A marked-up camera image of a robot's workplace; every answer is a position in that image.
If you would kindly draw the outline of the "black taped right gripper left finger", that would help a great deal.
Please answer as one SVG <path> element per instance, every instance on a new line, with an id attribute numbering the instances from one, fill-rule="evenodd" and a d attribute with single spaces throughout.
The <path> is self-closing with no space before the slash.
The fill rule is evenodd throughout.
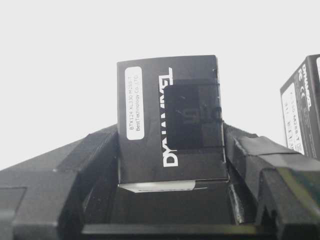
<path id="1" fill-rule="evenodd" d="M 109 218 L 117 183 L 115 125 L 0 172 L 3 240 L 76 240 Z"/>

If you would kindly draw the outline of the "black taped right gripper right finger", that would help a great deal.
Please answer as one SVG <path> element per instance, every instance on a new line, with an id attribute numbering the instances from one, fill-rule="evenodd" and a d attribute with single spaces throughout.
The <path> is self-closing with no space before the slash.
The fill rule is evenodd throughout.
<path id="1" fill-rule="evenodd" d="M 255 221 L 270 219 L 279 240 L 320 238 L 320 162 L 223 124 L 226 157 L 256 202 Z"/>

